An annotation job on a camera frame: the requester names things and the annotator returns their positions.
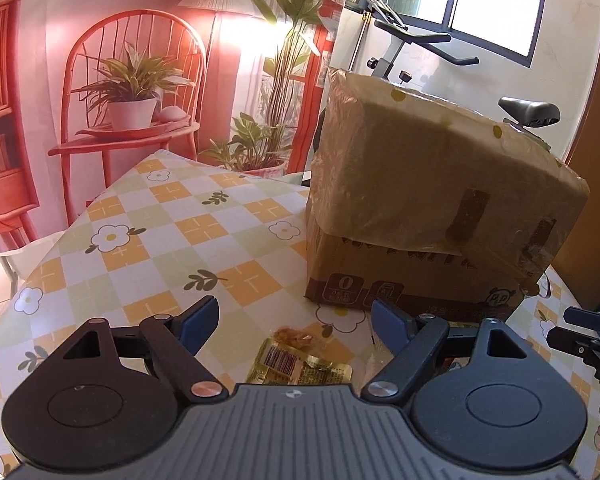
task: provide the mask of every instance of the cabinet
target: cabinet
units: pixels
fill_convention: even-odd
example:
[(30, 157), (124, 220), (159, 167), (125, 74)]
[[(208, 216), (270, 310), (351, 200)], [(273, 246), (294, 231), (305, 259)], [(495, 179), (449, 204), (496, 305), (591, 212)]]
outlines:
[(7, 245), (36, 239), (27, 214), (38, 207), (24, 142), (16, 71), (20, 0), (0, 0), (0, 235)]

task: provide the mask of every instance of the checkered tablecloth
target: checkered tablecloth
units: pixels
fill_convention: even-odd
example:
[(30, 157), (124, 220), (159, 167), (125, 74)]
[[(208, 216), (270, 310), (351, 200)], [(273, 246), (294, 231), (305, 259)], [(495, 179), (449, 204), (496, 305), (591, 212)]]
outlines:
[[(263, 340), (281, 326), (315, 333), (324, 357), (351, 364), (360, 384), (374, 351), (365, 313), (303, 297), (307, 194), (165, 151), (147, 157), (71, 225), (2, 315), (0, 412), (85, 320), (135, 325), (153, 314), (179, 314), (205, 294), (218, 298), (220, 322), (197, 358), (229, 389), (245, 380)], [(600, 470), (592, 448), (600, 388), (591, 368), (546, 348), (544, 319), (558, 322), (564, 307), (576, 304), (559, 277), (550, 277), (554, 297), (526, 300), (511, 324), (588, 402), (590, 428), (574, 464), (592, 478)], [(0, 471), (15, 464), (0, 428)]]

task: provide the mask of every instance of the bike seat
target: bike seat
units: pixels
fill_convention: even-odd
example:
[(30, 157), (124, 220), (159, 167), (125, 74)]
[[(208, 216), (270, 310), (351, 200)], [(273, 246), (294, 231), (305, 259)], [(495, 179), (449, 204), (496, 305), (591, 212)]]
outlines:
[(498, 101), (498, 104), (522, 126), (529, 128), (548, 126), (560, 120), (560, 110), (551, 103), (503, 97)]

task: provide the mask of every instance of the red wooden chair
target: red wooden chair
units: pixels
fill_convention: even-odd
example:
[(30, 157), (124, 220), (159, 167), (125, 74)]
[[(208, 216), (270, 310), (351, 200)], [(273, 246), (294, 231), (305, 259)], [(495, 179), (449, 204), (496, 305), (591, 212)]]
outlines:
[[(75, 132), (99, 126), (104, 122), (104, 107), (88, 111), (84, 95), (73, 92), (98, 80), (96, 72), (101, 59), (125, 59), (124, 44), (128, 41), (138, 52), (148, 56), (170, 56), (178, 60), (183, 76), (195, 81), (194, 87), (181, 86), (177, 94), (165, 94), (163, 106), (176, 105), (191, 116), (190, 126), (146, 139), (104, 141), (90, 136), (75, 137)], [(70, 192), (70, 156), (76, 153), (102, 153), (104, 184), (111, 182), (110, 152), (141, 146), (159, 146), (167, 149), (171, 139), (187, 136), (196, 156), (195, 132), (200, 127), (200, 108), (206, 80), (205, 45), (200, 35), (184, 20), (161, 10), (136, 9), (119, 12), (96, 23), (87, 30), (69, 53), (64, 69), (62, 104), (60, 111), (60, 144), (48, 155), (60, 155), (62, 189), (67, 222), (71, 225), (77, 215)]]

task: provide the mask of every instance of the drawer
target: drawer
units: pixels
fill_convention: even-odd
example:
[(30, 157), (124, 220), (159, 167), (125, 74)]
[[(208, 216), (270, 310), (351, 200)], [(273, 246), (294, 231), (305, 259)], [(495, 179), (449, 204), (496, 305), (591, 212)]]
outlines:
[(0, 173), (0, 215), (31, 203), (21, 169)]

